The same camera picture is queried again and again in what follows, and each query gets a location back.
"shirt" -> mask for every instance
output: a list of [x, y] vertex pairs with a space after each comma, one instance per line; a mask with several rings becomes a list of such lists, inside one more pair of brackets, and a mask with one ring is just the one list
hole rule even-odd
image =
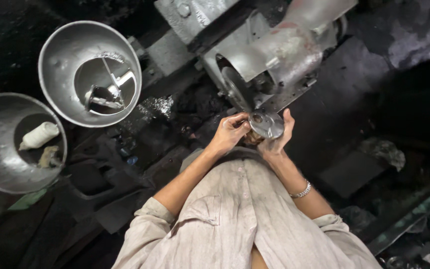
[[[189, 156], [182, 169], [200, 153]], [[112, 268], [250, 269], [254, 244], [270, 269], [381, 268], [339, 216], [311, 220], [299, 211], [257, 157], [221, 160], [174, 221], [150, 198], [135, 212]]]

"hand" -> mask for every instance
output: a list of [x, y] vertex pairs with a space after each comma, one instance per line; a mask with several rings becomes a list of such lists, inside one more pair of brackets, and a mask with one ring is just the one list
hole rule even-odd
[[283, 149], [286, 143], [291, 139], [291, 133], [293, 132], [293, 126], [295, 126], [295, 119], [290, 114], [290, 109], [283, 111], [283, 121], [285, 131], [283, 135], [277, 139], [266, 139], [258, 145], [258, 152], [267, 162], [270, 162], [273, 158], [285, 155]]
[[[250, 130], [248, 123], [249, 114], [246, 112], [223, 118], [218, 125], [215, 136], [213, 137], [207, 149], [214, 150], [219, 155], [224, 155], [240, 141]], [[236, 125], [245, 121], [242, 125], [236, 128]]]

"blue object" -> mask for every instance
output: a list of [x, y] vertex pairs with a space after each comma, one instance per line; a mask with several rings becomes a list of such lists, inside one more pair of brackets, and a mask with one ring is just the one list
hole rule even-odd
[[132, 156], [132, 157], [130, 157], [130, 158], [127, 159], [127, 163], [130, 164], [130, 165], [134, 165], [138, 160], [139, 160], [138, 157]]

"white bottle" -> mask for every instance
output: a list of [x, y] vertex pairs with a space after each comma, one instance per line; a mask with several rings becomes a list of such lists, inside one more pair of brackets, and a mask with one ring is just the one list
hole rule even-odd
[[27, 150], [31, 148], [40, 148], [52, 138], [59, 135], [59, 128], [53, 123], [44, 122], [33, 131], [25, 134], [22, 142], [19, 145], [19, 150]]

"shirt pocket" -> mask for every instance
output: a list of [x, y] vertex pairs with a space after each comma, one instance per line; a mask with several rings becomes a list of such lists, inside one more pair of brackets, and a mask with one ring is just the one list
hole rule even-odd
[[212, 226], [220, 224], [221, 196], [205, 196], [196, 199], [188, 205], [170, 231], [170, 236], [176, 235], [178, 229], [189, 221], [202, 221]]

